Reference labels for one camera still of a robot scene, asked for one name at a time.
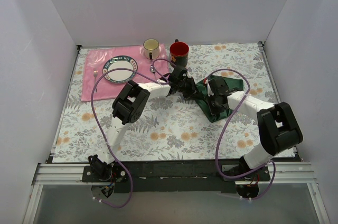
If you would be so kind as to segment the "dark green cloth napkin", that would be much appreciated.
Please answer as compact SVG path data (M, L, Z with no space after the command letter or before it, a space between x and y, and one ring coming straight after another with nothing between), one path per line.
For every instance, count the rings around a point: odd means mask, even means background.
M210 78L214 79L213 90L215 94L224 93L226 91L230 93L233 93L235 91L243 91L243 80L227 78L227 77L222 77L222 76L215 76L215 75L212 75ZM206 86L203 84L203 80L198 82L196 84L196 87L198 89L198 94L194 98L194 100L199 105L199 107L202 109L203 113L205 114L205 116L211 123L227 118L232 114L232 109L230 109L228 112L223 112L219 114L218 116L211 115L209 106L207 103Z

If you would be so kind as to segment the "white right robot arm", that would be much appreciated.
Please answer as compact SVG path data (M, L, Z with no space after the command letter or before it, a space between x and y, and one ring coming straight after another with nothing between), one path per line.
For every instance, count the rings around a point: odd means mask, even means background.
M238 88L229 88L221 77L208 78L205 83L210 111L232 110L215 151L215 165L223 178L243 178L249 181L257 176L258 170L268 164L273 157L303 141L303 134L288 103L274 104L259 100ZM236 112L255 120L259 129L260 143L242 156L237 166L222 171L218 161L219 147L226 127Z

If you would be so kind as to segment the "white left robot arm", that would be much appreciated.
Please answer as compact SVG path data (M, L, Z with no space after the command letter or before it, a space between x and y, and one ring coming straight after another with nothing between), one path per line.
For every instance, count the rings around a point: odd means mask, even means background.
M177 66L158 80L149 79L148 83L136 83L132 80L125 83L112 104L112 119L108 133L101 125L105 147L88 157L92 173L99 181L106 182L113 176L111 163L119 162L115 151L120 146L130 125L135 123L151 99L167 97L176 92L182 93L185 99L200 97L196 83L185 67Z

